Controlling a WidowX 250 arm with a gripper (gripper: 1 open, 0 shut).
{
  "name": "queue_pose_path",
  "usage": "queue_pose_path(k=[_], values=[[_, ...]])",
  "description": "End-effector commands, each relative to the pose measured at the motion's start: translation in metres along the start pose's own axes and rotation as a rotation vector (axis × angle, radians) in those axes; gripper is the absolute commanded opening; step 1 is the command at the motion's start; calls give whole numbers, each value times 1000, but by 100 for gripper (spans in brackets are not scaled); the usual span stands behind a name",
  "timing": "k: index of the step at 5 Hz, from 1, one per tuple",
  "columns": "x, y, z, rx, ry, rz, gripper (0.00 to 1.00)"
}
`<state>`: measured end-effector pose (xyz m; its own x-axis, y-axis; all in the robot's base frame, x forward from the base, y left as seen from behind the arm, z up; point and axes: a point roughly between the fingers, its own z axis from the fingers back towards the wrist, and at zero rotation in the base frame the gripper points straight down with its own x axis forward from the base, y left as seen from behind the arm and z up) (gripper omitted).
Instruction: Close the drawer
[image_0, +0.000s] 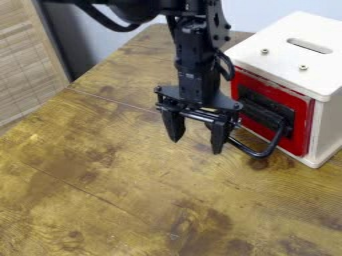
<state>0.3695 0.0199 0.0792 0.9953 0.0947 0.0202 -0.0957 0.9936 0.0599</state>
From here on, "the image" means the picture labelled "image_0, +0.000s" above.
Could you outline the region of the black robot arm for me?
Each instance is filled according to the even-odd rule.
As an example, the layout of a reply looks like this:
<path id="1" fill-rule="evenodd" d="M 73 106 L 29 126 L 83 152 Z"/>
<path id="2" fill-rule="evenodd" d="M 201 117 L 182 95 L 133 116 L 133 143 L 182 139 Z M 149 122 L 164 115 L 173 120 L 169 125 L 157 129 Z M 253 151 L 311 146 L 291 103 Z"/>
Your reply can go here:
<path id="1" fill-rule="evenodd" d="M 221 0 L 45 0 L 75 5 L 116 32 L 132 32 L 157 16 L 166 17 L 174 40 L 180 84 L 154 89 L 169 137 L 180 141 L 186 120 L 212 130 L 212 147 L 222 152 L 240 117 L 242 104 L 221 92 L 221 81 L 233 80 L 236 68 L 222 52 L 230 40 Z"/>

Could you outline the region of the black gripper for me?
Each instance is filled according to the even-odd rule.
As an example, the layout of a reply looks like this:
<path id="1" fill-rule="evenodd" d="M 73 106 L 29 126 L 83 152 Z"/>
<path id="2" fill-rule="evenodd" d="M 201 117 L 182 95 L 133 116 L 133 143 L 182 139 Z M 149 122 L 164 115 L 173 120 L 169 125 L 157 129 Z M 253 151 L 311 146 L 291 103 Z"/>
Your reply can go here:
<path id="1" fill-rule="evenodd" d="M 232 81 L 236 69 L 230 58 L 221 50 L 214 52 L 214 60 L 205 66 L 186 72 L 178 72 L 180 85 L 158 86 L 157 109 L 173 142 L 185 135 L 185 117 L 204 122 L 213 122 L 212 148 L 221 154 L 233 130 L 232 122 L 240 120 L 244 105 L 228 97 L 220 87 L 221 78 Z"/>

